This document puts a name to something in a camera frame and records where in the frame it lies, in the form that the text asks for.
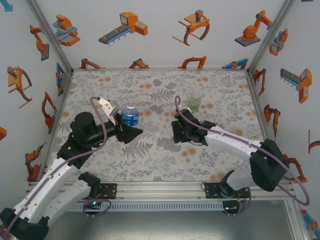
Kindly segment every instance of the floral tablecloth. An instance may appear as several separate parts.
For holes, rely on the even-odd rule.
[[[108,139],[82,166],[82,172],[89,171],[103,182],[220,180],[232,169],[250,167],[218,147],[174,144],[175,96],[186,106],[194,91],[202,95],[200,111],[194,115],[200,122],[207,120],[239,136],[263,140],[244,71],[76,71],[49,165],[67,140],[74,117],[80,112],[95,115],[89,98],[97,96],[120,106],[134,100],[140,113],[136,127],[143,129],[127,145],[115,137]]]

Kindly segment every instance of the leaf pattern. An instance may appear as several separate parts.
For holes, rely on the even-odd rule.
[[[157,100],[159,100],[160,102],[163,102],[163,100],[169,101],[170,99],[172,99],[175,93],[176,91],[159,89],[158,91],[150,94],[150,96],[151,96],[151,100],[154,100],[155,102],[157,102]]]
[[[85,162],[82,172],[91,172],[103,182],[209,181],[219,172],[249,168],[249,164],[218,147],[175,144],[171,126],[175,96],[179,95],[182,106],[186,106],[196,88],[202,96],[203,108],[195,115],[200,122],[213,122],[229,132],[241,129],[244,137],[263,140],[250,91],[239,87],[245,84],[246,73],[241,71],[76,71],[49,165],[68,139],[70,123],[78,113],[92,113],[99,124],[89,102],[90,96],[98,96],[120,107],[134,100],[142,113],[135,127],[143,133],[128,144],[110,137]],[[100,107],[98,111],[103,121],[108,121]],[[70,180],[76,181],[81,171]]]

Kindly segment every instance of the blue bottle label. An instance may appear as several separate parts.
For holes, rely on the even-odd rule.
[[[121,114],[121,119],[127,124],[128,126],[132,127],[138,124],[139,122],[139,113],[136,115],[127,116],[124,114]]]

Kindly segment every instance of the water bottle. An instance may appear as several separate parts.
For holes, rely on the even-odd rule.
[[[134,101],[128,101],[126,106],[121,110],[121,119],[130,127],[138,124],[139,111]]]

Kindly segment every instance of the white wall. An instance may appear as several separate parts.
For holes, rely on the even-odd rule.
[[[73,68],[79,68],[81,59],[102,67],[128,68],[138,58],[149,67],[179,67],[191,57],[207,56],[204,67],[217,67],[238,61],[250,60],[255,56],[261,42],[243,47],[235,42],[242,36],[248,25],[253,25],[256,14],[262,10],[272,21],[275,19],[283,0],[38,0],[52,30],[56,15],[69,18],[78,28],[80,41],[73,46],[61,46]],[[210,31],[202,41],[189,36],[190,46],[175,40],[183,39],[186,27],[178,23],[198,9],[210,19]],[[110,46],[99,42],[99,38],[121,25],[119,14],[132,12],[148,25],[148,35],[139,33],[121,37]],[[257,36],[263,39],[267,26],[261,25]]]
[[[305,209],[320,222],[320,148],[312,148],[308,154],[308,129],[311,129],[311,142],[320,140],[320,48],[319,26],[320,2],[297,1],[280,30],[288,28],[288,38],[284,49],[278,56],[267,52],[259,64],[259,70],[266,69],[265,92],[260,101],[264,107],[270,104],[277,108],[279,117],[276,143],[283,154],[296,158],[302,165],[302,170],[308,182],[305,184],[310,196],[311,204]],[[312,73],[312,85],[309,87],[309,98],[299,103],[299,93],[295,87],[287,85],[280,79],[280,70],[287,69],[299,76],[306,68]],[[260,91],[261,81],[257,84]],[[269,122],[270,136],[273,136]],[[304,194],[297,184],[294,185],[298,196],[304,199]]]
[[[40,60],[36,48],[36,38],[30,33],[30,25],[39,27],[25,1],[10,0],[12,12],[4,12],[0,5],[0,127],[6,129],[7,136],[0,141],[0,210],[12,208],[20,202],[28,186],[28,171],[25,166],[25,154],[31,153],[44,142],[41,156],[32,164],[40,164],[46,157],[51,135],[45,124],[41,111],[45,91],[49,93],[59,111],[63,96],[58,97],[56,85],[56,64],[59,62],[50,46],[49,59]],[[39,33],[44,43],[48,43],[44,34]],[[29,75],[32,87],[25,91],[32,98],[28,104],[19,109],[25,102],[22,96],[14,91],[8,93],[7,67],[24,69]],[[27,80],[23,77],[24,87]],[[50,106],[47,113],[54,112]]]

